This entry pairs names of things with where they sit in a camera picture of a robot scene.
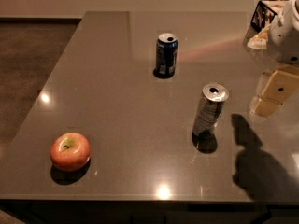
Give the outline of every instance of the gray table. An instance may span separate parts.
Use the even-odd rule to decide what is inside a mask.
[[[0,199],[298,203],[299,93],[271,118],[250,118],[263,65],[242,46],[241,12],[88,12],[0,160]],[[158,79],[158,34],[179,37],[178,66]],[[209,153],[191,129],[202,88],[230,92]],[[50,146],[91,143],[80,174],[53,169]]]

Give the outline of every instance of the apple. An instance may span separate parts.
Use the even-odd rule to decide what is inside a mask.
[[[90,144],[80,133],[66,133],[52,144],[50,158],[53,165],[66,172],[76,172],[90,159]]]

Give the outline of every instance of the can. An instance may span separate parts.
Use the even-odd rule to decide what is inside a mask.
[[[193,141],[213,137],[217,121],[221,115],[229,92],[220,84],[205,85],[197,108],[195,121],[192,127]]]
[[[175,74],[178,53],[178,37],[171,33],[158,36],[156,43],[156,68],[158,78],[170,78]]]

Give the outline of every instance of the floor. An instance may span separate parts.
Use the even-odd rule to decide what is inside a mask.
[[[18,132],[79,20],[0,19],[0,159]],[[0,211],[1,224],[20,224]]]

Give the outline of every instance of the can lid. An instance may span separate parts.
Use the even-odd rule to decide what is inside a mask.
[[[220,84],[212,83],[203,88],[205,97],[213,102],[224,102],[229,97],[229,92]]]
[[[164,43],[173,43],[178,40],[178,37],[174,34],[164,33],[159,35],[159,40]]]

